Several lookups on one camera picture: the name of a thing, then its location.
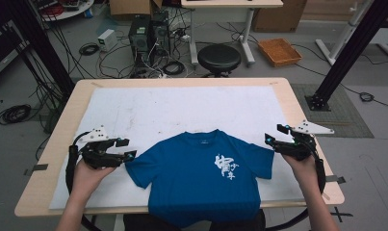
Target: cardboard box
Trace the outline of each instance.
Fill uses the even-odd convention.
[[[110,0],[110,12],[117,20],[130,20],[135,14],[153,15],[162,4],[163,0]]]
[[[365,0],[308,0],[302,20],[349,21]]]
[[[295,32],[307,0],[282,0],[281,8],[263,8],[255,13],[254,32]]]

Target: blue t-shirt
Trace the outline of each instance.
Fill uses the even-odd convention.
[[[273,151],[215,130],[160,141],[126,165],[137,186],[150,183],[149,213],[178,227],[256,216],[256,177],[272,178]]]

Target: white printed graphic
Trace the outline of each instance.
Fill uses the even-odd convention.
[[[218,154],[216,156],[215,165],[217,165],[218,168],[221,169],[221,176],[224,177],[224,173],[227,172],[227,178],[230,180],[233,180],[235,175],[233,174],[233,171],[236,167],[239,165],[236,165],[233,163],[235,160],[233,158],[225,158],[223,155]]]

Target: person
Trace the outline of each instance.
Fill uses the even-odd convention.
[[[293,157],[282,156],[292,168],[293,174],[301,188],[305,203],[307,204],[311,230],[339,230],[320,193],[314,157],[309,156],[302,161],[297,161]]]
[[[97,189],[103,178],[115,169],[115,167],[94,169],[88,166],[83,159],[79,161],[74,171],[73,188],[56,228],[57,231],[80,230],[83,211],[91,194]]]
[[[301,188],[307,204],[311,230],[339,230],[320,193],[314,158],[310,156],[303,161],[297,161],[293,157],[282,156],[292,168]],[[114,170],[114,167],[93,169],[83,160],[77,164],[73,180],[73,190],[67,200],[64,213],[56,229],[57,231],[80,230],[83,211],[91,194],[97,189],[103,178]]]

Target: black stool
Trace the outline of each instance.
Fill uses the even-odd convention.
[[[241,54],[234,48],[226,45],[209,45],[197,53],[197,60],[200,65],[211,73],[202,76],[228,77],[223,72],[231,73],[241,63]]]

